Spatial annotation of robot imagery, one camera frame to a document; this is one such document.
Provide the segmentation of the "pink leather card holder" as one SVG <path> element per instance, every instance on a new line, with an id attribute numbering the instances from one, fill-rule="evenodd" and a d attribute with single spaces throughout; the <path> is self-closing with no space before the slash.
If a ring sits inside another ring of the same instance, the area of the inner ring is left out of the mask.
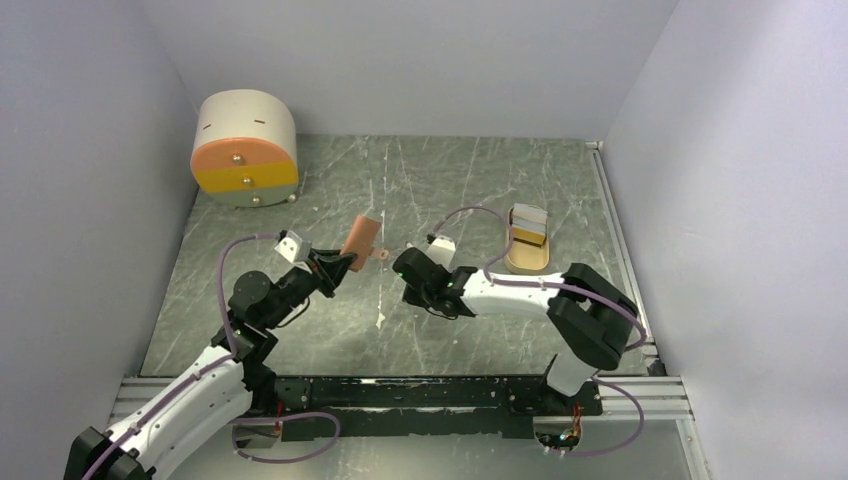
<path id="1" fill-rule="evenodd" d="M 358 215 L 348 233 L 341 255 L 354 254 L 355 259 L 348 269 L 359 272 L 369 258 L 386 260 L 389 251 L 375 245 L 377 234 L 381 232 L 382 223 L 364 215 Z"/>

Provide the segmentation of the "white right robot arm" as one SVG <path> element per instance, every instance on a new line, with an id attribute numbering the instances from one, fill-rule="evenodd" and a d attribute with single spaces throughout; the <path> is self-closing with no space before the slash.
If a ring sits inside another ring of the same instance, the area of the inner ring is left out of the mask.
<path id="1" fill-rule="evenodd" d="M 449 320 L 511 315 L 550 321 L 565 342 L 539 389 L 542 406 L 553 414 L 573 406 L 592 376 L 617 369 L 632 332 L 644 332 L 637 304 L 583 263 L 536 278 L 468 266 L 450 271 L 410 247 L 392 269 L 405 282 L 403 301 L 432 315 Z"/>

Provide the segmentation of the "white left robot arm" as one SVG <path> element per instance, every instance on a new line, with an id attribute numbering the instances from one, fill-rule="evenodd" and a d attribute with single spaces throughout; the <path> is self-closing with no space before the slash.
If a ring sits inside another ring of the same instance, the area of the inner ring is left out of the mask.
<path id="1" fill-rule="evenodd" d="M 304 266 L 277 281 L 242 274 L 225 305 L 225 323 L 194 363 L 123 420 L 89 427 L 72 442 L 67 479 L 167 479 L 218 430 L 244 414 L 280 404 L 276 375 L 264 361 L 272 329 L 314 292 L 333 297 L 357 261 L 353 252 L 310 250 Z"/>

